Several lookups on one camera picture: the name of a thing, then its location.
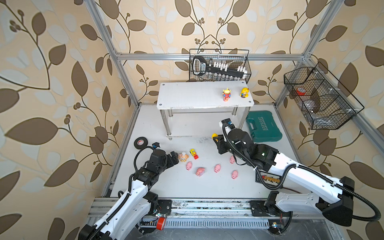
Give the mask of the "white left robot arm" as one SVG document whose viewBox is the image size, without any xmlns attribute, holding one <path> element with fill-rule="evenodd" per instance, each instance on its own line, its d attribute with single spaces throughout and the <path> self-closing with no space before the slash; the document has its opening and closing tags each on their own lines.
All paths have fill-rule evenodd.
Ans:
<svg viewBox="0 0 384 240">
<path fill-rule="evenodd" d="M 158 195 L 151 192 L 151 188 L 165 170 L 179 163 L 178 154 L 174 151 L 167 154 L 151 146 L 144 149 L 152 150 L 149 160 L 138 168 L 137 159 L 143 151 L 139 150 L 127 190 L 93 226 L 85 225 L 80 230 L 79 240 L 124 240 L 144 216 L 158 210 Z"/>
</svg>

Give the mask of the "orange cat toy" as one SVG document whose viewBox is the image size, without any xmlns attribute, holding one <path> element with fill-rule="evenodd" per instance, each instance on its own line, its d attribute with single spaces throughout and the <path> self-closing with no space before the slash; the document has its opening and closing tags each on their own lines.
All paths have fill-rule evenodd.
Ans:
<svg viewBox="0 0 384 240">
<path fill-rule="evenodd" d="M 186 162 L 189 158 L 189 155 L 186 152 L 182 152 L 178 155 L 178 159 L 180 162 Z"/>
</svg>

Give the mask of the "alien figure toy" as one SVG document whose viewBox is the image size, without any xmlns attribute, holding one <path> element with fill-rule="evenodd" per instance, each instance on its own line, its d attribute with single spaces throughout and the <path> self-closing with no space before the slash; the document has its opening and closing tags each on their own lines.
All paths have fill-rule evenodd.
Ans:
<svg viewBox="0 0 384 240">
<path fill-rule="evenodd" d="M 223 101 L 227 102 L 231 97 L 231 90 L 229 88 L 226 88 L 223 90 Z"/>
</svg>

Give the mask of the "yellow bear toy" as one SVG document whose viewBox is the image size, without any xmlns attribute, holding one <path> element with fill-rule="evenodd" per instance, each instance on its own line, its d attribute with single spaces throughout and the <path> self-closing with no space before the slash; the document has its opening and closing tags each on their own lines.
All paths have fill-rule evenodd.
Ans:
<svg viewBox="0 0 384 240">
<path fill-rule="evenodd" d="M 240 96 L 241 98 L 247 98 L 249 96 L 249 88 L 243 88 Z"/>
</svg>

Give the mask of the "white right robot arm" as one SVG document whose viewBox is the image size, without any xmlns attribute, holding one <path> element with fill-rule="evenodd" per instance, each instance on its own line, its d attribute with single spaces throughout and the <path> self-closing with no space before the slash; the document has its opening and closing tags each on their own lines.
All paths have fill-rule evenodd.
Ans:
<svg viewBox="0 0 384 240">
<path fill-rule="evenodd" d="M 224 125 L 223 134 L 213 134 L 219 154 L 230 153 L 252 167 L 261 184 L 271 191 L 265 208 L 270 214 L 305 212 L 323 215 L 327 220 L 349 227 L 355 219 L 355 182 L 333 178 L 290 159 L 279 150 L 256 144 L 250 135 L 234 126 Z M 287 196 L 279 190 L 286 180 L 309 191 L 308 194 Z"/>
</svg>

